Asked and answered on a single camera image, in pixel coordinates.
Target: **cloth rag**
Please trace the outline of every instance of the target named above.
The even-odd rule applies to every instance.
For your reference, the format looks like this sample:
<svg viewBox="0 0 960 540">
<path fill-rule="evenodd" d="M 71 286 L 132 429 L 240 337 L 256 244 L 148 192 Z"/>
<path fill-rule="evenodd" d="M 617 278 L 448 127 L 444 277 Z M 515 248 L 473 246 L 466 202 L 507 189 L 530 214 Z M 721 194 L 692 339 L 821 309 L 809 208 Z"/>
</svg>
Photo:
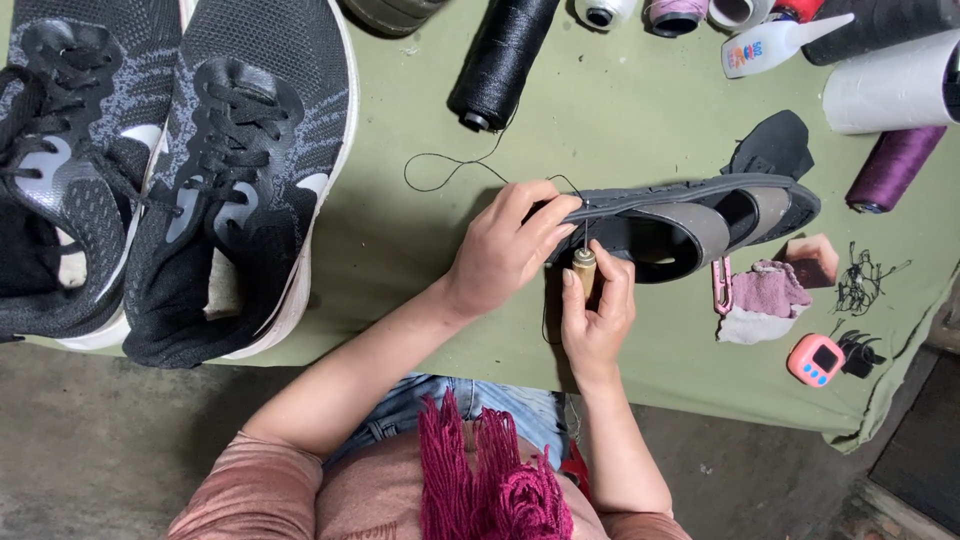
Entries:
<svg viewBox="0 0 960 540">
<path fill-rule="evenodd" d="M 753 345 L 784 337 L 813 299 L 785 262 L 760 260 L 732 278 L 733 306 L 720 323 L 717 341 Z"/>
</svg>

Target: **concrete floor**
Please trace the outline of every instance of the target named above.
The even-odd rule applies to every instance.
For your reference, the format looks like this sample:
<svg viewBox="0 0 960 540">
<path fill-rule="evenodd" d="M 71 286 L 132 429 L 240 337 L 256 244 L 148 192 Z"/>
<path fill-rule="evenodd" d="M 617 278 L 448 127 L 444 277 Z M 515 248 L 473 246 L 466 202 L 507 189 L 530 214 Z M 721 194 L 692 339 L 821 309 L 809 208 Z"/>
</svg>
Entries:
<svg viewBox="0 0 960 540">
<path fill-rule="evenodd" d="M 881 434 L 848 456 L 810 431 L 642 406 L 636 418 L 693 538 L 813 540 L 936 359 L 918 354 Z M 0 539 L 162 536 L 235 431 L 299 371 L 160 371 L 0 347 Z"/>
</svg>

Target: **green table cover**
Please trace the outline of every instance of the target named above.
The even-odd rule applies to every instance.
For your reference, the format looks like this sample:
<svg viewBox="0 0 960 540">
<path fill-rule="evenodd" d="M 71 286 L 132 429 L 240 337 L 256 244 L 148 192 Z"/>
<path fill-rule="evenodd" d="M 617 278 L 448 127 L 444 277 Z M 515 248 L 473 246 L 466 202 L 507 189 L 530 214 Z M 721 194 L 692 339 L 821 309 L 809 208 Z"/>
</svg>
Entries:
<svg viewBox="0 0 960 540">
<path fill-rule="evenodd" d="M 317 220 L 313 293 L 300 325 L 282 343 L 243 360 L 257 366 L 302 365 L 350 339 L 438 278 L 452 261 L 467 222 L 502 186 L 477 165 L 463 167 L 430 193 L 403 180 L 421 152 L 460 160 L 486 155 L 497 135 L 457 122 L 445 103 L 486 4 L 455 0 L 419 32 L 384 39 L 350 24 L 360 70 L 359 128 L 349 162 Z M 725 37 L 704 24 L 676 39 L 643 32 L 640 8 L 600 34 L 564 6 L 530 73 L 516 118 L 485 163 L 511 181 L 566 175 L 577 187 L 670 184 L 708 178 L 727 163 L 736 141 L 779 110 L 810 130 L 816 166 L 802 182 L 823 201 L 805 233 L 826 233 L 849 265 L 848 244 L 870 249 L 889 266 L 909 268 L 883 282 L 884 296 L 861 317 L 832 313 L 836 293 L 811 291 L 813 306 L 783 339 L 753 346 L 716 343 L 709 270 L 636 289 L 638 315 L 623 345 L 621 373 L 634 403 L 818 430 L 840 450 L 868 440 L 882 422 L 910 359 L 923 342 L 960 259 L 960 135 L 948 131 L 896 209 L 859 215 L 844 194 L 875 135 L 830 131 L 820 107 L 829 67 L 798 55 L 784 65 L 729 81 L 720 64 Z M 439 184 L 454 164 L 415 160 L 410 181 Z M 569 190 L 557 180 L 560 190 Z M 734 272 L 772 257 L 783 242 L 742 249 Z M 541 336 L 544 281 L 538 277 L 504 307 L 446 343 L 422 371 L 571 390 L 572 380 Z M 806 333 L 860 329 L 883 340 L 892 358 L 867 380 L 838 376 L 824 388 L 785 369 Z M 119 354 L 118 349 L 106 351 Z"/>
</svg>

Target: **shoelace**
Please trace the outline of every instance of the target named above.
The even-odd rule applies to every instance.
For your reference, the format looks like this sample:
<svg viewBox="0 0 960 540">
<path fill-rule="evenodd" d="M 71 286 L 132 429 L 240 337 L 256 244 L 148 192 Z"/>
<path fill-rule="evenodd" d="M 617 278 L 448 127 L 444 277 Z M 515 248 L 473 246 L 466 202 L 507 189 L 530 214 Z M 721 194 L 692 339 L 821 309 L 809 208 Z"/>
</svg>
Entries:
<svg viewBox="0 0 960 540">
<path fill-rule="evenodd" d="M 7 117 L 0 122 L 0 195 L 7 182 L 14 177 L 39 179 L 36 169 L 14 166 L 33 152 L 56 154 L 57 147 L 43 139 L 71 129 L 68 116 L 71 112 L 86 108 L 82 90 L 99 86 L 94 71 L 112 62 L 103 50 L 68 48 L 62 51 L 45 49 L 41 53 L 54 66 L 48 84 L 34 72 L 20 65 L 8 65 L 0 70 L 0 95 L 10 85 L 19 81 L 23 85 L 20 94 L 12 100 Z M 105 155 L 82 149 L 81 155 L 88 158 L 107 182 L 116 191 L 130 199 L 140 200 L 132 178 L 142 176 L 143 171 L 132 171 L 112 152 Z"/>
<path fill-rule="evenodd" d="M 256 182 L 256 169 L 270 164 L 270 153 L 252 148 L 252 144 L 260 132 L 280 140 L 276 122 L 287 119 L 287 112 L 273 100 L 246 88 L 209 83 L 206 91 L 227 105 L 225 110 L 210 111 L 214 135 L 207 138 L 209 147 L 199 160 L 200 167 L 213 173 L 213 180 L 188 180 L 183 187 L 198 189 L 211 200 L 246 204 L 247 196 L 233 186 Z M 180 215 L 183 209 L 173 207 L 172 211 Z"/>
</svg>

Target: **blue jeans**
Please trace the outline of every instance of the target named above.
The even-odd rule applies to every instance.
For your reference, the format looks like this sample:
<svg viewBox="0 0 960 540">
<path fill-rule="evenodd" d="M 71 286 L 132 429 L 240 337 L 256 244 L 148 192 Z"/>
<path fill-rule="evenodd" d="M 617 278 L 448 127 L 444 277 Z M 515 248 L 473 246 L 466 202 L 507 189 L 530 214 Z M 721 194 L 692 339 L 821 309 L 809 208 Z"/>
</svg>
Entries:
<svg viewBox="0 0 960 540">
<path fill-rule="evenodd" d="M 422 397 L 430 396 L 440 407 L 448 387 L 457 398 L 461 418 L 476 420 L 482 407 L 509 412 L 514 417 L 516 433 L 541 452 L 549 445 L 550 465 L 560 469 L 561 460 L 569 452 L 563 394 L 423 373 L 411 373 L 394 385 L 347 442 L 324 463 L 324 468 L 377 441 L 416 430 Z"/>
</svg>

